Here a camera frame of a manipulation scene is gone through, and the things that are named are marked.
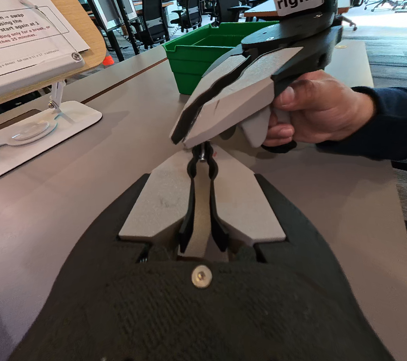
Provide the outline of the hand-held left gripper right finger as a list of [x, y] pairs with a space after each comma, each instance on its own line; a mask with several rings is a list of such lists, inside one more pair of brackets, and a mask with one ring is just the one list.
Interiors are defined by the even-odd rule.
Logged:
[[286, 239], [252, 170], [217, 145], [207, 143], [211, 234], [221, 252], [235, 246]]

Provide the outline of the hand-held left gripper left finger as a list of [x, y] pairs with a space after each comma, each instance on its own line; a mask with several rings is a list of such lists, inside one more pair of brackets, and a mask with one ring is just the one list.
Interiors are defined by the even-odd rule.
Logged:
[[148, 176], [119, 237], [173, 246], [184, 253], [194, 229], [196, 160], [182, 150]]

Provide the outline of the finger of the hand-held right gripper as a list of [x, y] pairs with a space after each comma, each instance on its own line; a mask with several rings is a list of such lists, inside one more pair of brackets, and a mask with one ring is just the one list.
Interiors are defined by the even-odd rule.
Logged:
[[236, 81], [204, 103], [183, 139], [185, 148], [211, 140], [234, 125], [241, 127], [253, 148], [260, 147], [266, 139], [270, 105], [275, 97], [271, 76], [301, 50], [282, 48], [253, 61]]
[[177, 145], [186, 138], [203, 105], [236, 81], [250, 63], [252, 63], [252, 56], [249, 52], [243, 49], [231, 49], [211, 64], [186, 102], [171, 131], [173, 144]]

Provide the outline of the green plastic bin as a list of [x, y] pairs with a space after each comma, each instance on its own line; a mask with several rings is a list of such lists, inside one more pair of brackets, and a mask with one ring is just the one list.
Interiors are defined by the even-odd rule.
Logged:
[[246, 36], [276, 23], [228, 22], [218, 27], [208, 24], [166, 42], [166, 56], [179, 93], [191, 95], [203, 74], [218, 58], [239, 45]]

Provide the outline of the person's right hand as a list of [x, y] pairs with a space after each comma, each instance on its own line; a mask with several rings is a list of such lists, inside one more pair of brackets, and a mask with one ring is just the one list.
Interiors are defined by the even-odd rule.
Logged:
[[323, 70], [301, 75], [272, 106], [288, 112], [290, 123], [282, 123], [272, 112], [263, 142], [267, 147], [291, 141], [341, 141], [362, 128], [376, 112], [369, 95], [355, 92]]

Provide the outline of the wood-top office table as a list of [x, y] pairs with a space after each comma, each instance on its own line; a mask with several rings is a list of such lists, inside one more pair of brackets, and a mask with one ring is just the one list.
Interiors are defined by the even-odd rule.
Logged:
[[280, 17], [277, 15], [274, 0], [261, 1], [261, 3], [248, 9], [244, 12], [246, 22], [253, 21], [278, 21]]

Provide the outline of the instruction sheet on stand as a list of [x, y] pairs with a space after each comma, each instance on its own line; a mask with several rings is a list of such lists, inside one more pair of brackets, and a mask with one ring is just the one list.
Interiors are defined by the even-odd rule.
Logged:
[[78, 0], [51, 0], [56, 6], [58, 11], [67, 19], [74, 30], [80, 35], [80, 37], [90, 46], [88, 50], [84, 51], [83, 59], [84, 66], [78, 67], [71, 72], [66, 73], [54, 73], [49, 79], [45, 79], [41, 82], [25, 85], [19, 89], [15, 89], [10, 93], [2, 93], [0, 103], [3, 104], [15, 98], [29, 94], [35, 90], [45, 88], [58, 81], [64, 81], [65, 79], [91, 70], [102, 63], [106, 53], [106, 47], [102, 35], [95, 27], [88, 14], [80, 5]]

